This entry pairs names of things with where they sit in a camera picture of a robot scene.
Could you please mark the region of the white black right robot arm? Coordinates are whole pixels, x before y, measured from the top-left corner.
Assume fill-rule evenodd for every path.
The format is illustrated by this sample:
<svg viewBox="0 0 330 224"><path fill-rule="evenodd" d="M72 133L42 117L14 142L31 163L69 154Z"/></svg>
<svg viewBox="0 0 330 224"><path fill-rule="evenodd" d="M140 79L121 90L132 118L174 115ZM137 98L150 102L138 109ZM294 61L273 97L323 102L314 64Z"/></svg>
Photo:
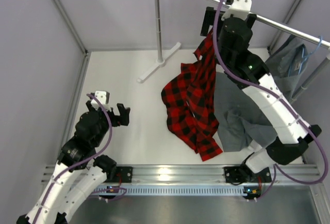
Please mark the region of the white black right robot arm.
<svg viewBox="0 0 330 224"><path fill-rule="evenodd" d="M279 90L263 60L248 50L252 37L247 20L217 13L213 23L213 46L226 76L261 110L276 131L275 140L250 155L240 168L240 176L254 180L273 165L288 165L301 157L321 133L308 124Z"/></svg>

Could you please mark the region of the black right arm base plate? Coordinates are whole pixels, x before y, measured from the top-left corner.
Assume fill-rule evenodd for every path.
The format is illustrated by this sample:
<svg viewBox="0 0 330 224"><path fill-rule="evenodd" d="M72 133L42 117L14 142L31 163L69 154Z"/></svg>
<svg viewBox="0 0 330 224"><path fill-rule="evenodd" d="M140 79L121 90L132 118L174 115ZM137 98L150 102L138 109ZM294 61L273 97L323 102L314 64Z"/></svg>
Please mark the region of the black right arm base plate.
<svg viewBox="0 0 330 224"><path fill-rule="evenodd" d="M253 173L248 167L226 166L224 167L224 176L226 183L240 185L243 183L270 183L272 181L269 168L265 168L258 173Z"/></svg>

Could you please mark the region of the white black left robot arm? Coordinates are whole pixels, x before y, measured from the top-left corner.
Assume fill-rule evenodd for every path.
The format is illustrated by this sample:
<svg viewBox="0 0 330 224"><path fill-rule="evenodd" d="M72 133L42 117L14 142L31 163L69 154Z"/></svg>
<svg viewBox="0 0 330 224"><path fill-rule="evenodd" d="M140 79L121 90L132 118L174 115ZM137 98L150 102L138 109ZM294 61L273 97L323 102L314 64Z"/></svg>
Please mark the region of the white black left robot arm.
<svg viewBox="0 0 330 224"><path fill-rule="evenodd" d="M222 27L208 23L204 40L194 55L196 62L181 65L180 74L161 91L167 110L167 128L176 137L207 161L222 153L214 134L218 121L214 111L217 59L213 36ZM116 162L96 151L112 129L129 124L129 108L118 104L119 115L106 106L108 92L90 95L88 111L76 125L74 136L67 141L58 156L52 177L36 206L18 218L18 223L68 223L69 215L103 182L120 178Z"/></svg>

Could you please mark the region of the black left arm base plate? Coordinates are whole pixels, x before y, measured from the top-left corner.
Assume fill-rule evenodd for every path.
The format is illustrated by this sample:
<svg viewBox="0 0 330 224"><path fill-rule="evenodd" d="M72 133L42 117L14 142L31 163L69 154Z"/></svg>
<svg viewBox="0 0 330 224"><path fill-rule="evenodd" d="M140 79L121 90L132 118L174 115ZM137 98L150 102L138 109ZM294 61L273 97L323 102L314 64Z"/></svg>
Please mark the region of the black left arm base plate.
<svg viewBox="0 0 330 224"><path fill-rule="evenodd" d="M131 183L133 177L133 167L117 166L115 175L112 179L114 183Z"/></svg>

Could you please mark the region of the red black plaid shirt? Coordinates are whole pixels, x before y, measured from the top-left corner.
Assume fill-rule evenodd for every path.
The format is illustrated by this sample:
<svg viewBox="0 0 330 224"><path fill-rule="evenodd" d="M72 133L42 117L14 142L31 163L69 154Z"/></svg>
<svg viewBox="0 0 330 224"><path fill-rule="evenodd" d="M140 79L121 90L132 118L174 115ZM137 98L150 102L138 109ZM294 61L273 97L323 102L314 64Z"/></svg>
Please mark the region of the red black plaid shirt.
<svg viewBox="0 0 330 224"><path fill-rule="evenodd" d="M223 152L214 139L219 122L214 114L217 59L211 31L194 55L196 62L180 65L180 74L165 85L161 99L168 130L205 162Z"/></svg>

